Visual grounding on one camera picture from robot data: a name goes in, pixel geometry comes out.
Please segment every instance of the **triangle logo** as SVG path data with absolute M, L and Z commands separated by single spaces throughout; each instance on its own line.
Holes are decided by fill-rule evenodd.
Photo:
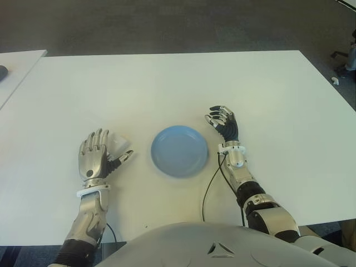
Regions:
M 214 242 L 207 254 L 212 258 L 233 258 L 235 253 L 220 242 Z

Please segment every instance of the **mouse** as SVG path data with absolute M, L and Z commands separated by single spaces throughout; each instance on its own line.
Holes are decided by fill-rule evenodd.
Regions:
M 5 66 L 0 65 L 0 81 L 7 76 L 8 72 L 9 71 L 5 68 Z

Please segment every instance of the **floor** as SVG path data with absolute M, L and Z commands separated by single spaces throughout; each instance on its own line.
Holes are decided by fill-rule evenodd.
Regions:
M 329 55 L 348 51 L 355 22 L 356 13 L 334 0 L 11 0 L 1 3 L 0 53 L 300 50 L 330 81 L 345 58 Z M 334 87 L 356 109 L 354 78 Z M 28 249 L 21 249 L 16 266 L 24 266 L 20 258 Z

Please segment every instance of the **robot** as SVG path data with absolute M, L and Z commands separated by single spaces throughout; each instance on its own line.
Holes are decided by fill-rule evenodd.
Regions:
M 97 267 L 356 267 L 353 251 L 315 236 L 300 236 L 293 217 L 249 172 L 234 113 L 225 106 L 214 106 L 210 111 L 206 121 L 225 140 L 218 146 L 224 157 L 219 167 L 228 174 L 224 177 L 246 215 L 248 228 L 205 222 L 164 226 L 128 242 Z M 81 198 L 79 213 L 49 267 L 92 266 L 106 227 L 110 185 L 105 178 L 133 152 L 108 160 L 107 137 L 108 130 L 99 129 L 80 146 L 84 189 L 77 193 Z

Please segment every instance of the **robotic arm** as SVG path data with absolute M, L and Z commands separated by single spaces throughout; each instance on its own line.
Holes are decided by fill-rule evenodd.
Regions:
M 219 154 L 226 155 L 224 167 L 230 176 L 229 183 L 246 213 L 249 228 L 294 242 L 299 237 L 299 229 L 293 217 L 266 194 L 247 168 L 234 113 L 225 106 L 214 106 L 210 110 L 205 119 L 225 139 L 225 144 L 219 145 Z
M 107 157 L 107 137 L 109 131 L 102 134 L 98 129 L 89 134 L 79 149 L 79 173 L 84 182 L 84 189 L 77 192 L 81 198 L 77 218 L 56 256 L 55 266 L 91 266 L 106 227 L 108 193 L 110 185 L 105 178 L 123 164 L 133 153 L 124 153 L 110 161 Z

